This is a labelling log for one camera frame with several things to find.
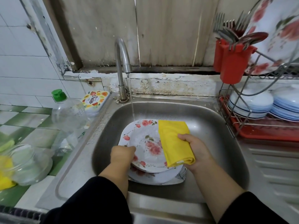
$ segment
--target stainless steel sink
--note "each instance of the stainless steel sink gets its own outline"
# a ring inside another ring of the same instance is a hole
[[[113,93],[106,101],[36,207],[52,209],[61,206],[89,178],[109,164],[111,148],[118,144],[125,126],[133,121],[131,104],[117,104],[113,99],[116,95]],[[286,143],[261,145],[260,142],[251,144],[233,138],[218,112],[215,98],[142,96],[134,98],[136,119],[185,121],[191,134],[204,141],[220,166],[241,187],[253,192],[289,223],[297,223],[299,200],[294,187],[299,182],[297,150],[290,149]],[[185,182],[178,185],[130,182],[127,201],[134,223],[214,223],[190,172]]]
[[[249,173],[236,140],[231,136],[223,118],[213,111],[209,101],[182,103],[162,99],[135,98],[135,119],[165,119],[185,121],[191,134],[200,138],[223,169],[243,188],[247,189]],[[95,146],[92,167],[98,175],[110,163],[110,152],[118,144],[123,129],[133,122],[131,104],[119,107],[107,122]],[[202,203],[203,197],[193,175],[188,171],[186,181],[169,186],[129,183],[129,191],[147,196]]]

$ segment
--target red plastic cup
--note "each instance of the red plastic cup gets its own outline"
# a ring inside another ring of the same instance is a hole
[[[215,47],[215,56],[214,56],[214,69],[216,72],[221,72],[222,58],[223,58],[223,47],[221,46],[227,45],[227,42],[224,39],[220,39],[216,41]]]
[[[233,50],[233,45],[229,50],[229,45],[227,44],[220,44],[220,46],[223,48],[220,79],[226,84],[236,84],[241,81],[250,56],[257,48],[249,46],[243,50],[244,45],[237,44],[235,50]]]

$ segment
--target faucet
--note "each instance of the faucet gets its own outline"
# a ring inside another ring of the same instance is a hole
[[[115,40],[114,52],[115,52],[116,68],[118,74],[119,102],[125,103],[129,100],[129,98],[125,92],[126,89],[125,89],[125,84],[123,82],[123,71],[127,73],[127,75],[129,75],[129,73],[132,71],[132,66],[129,60],[129,55],[128,55],[125,42],[120,37]],[[121,69],[121,56],[123,59],[123,71]]]

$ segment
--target sink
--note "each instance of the sink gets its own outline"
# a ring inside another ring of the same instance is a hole
[[[190,133],[200,138],[209,148],[218,164],[243,188],[247,189],[249,172],[236,140],[231,136],[219,113],[209,102],[192,104],[171,100],[135,101],[135,119],[162,119],[185,121]],[[96,175],[110,163],[111,148],[118,144],[123,129],[133,122],[131,104],[119,107],[113,113],[95,146],[92,168]],[[187,170],[184,183],[167,186],[144,185],[129,181],[129,191],[147,196],[202,203],[203,197],[191,172]]]

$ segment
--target green bottle cap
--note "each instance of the green bottle cap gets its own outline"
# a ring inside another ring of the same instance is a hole
[[[62,89],[53,90],[51,94],[56,102],[65,101],[67,99]]]

